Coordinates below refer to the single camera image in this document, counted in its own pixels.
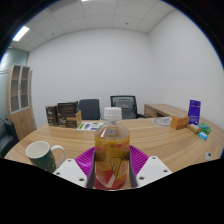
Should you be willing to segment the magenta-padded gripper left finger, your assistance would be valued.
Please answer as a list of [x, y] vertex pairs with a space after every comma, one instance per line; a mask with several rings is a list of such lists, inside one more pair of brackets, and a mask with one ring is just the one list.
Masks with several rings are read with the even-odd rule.
[[95, 148], [90, 148], [75, 159], [66, 159], [54, 172], [65, 180], [92, 189], [95, 181]]

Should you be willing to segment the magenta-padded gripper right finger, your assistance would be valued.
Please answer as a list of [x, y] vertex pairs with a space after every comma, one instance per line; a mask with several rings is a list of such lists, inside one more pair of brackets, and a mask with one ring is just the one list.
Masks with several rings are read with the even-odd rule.
[[130, 147], [129, 179], [132, 188], [146, 186], [171, 173], [157, 156], [147, 156], [138, 148]]

